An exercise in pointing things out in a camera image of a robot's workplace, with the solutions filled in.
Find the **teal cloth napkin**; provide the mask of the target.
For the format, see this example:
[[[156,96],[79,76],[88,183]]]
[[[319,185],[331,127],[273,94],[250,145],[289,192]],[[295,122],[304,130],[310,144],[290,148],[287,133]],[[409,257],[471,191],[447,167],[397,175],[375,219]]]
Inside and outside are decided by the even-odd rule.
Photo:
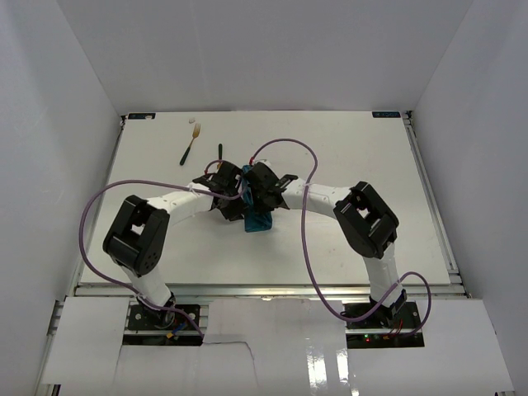
[[[252,190],[248,182],[243,178],[244,193],[242,195],[245,204],[244,230],[246,233],[263,232],[270,230],[273,225],[271,212],[257,213],[252,199]]]

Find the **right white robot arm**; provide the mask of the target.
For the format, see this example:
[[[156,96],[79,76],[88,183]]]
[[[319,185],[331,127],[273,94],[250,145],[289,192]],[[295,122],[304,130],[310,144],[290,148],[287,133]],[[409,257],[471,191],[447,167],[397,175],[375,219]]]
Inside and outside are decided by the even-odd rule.
[[[263,162],[251,166],[243,177],[257,214],[279,208],[301,211],[301,243],[309,279],[332,315],[349,323],[362,322],[371,316],[387,326],[393,323],[407,300],[394,257],[399,220],[371,184],[360,181],[353,187],[331,187],[290,174],[278,177]],[[315,279],[306,238],[308,212],[335,219],[351,249],[365,263],[370,282],[370,310],[360,317],[348,318],[334,310]]]

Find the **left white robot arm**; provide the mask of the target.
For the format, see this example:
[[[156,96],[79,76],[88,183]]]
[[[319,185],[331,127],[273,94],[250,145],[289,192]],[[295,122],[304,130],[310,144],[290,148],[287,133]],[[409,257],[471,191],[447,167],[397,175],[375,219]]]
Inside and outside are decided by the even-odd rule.
[[[217,172],[194,179],[183,191],[142,199],[127,197],[104,241],[103,251],[128,276],[149,322],[156,328],[169,328],[179,313],[157,268],[167,231],[193,215],[219,210],[229,221],[241,219],[245,211],[238,195],[243,170],[232,163],[221,163]]]

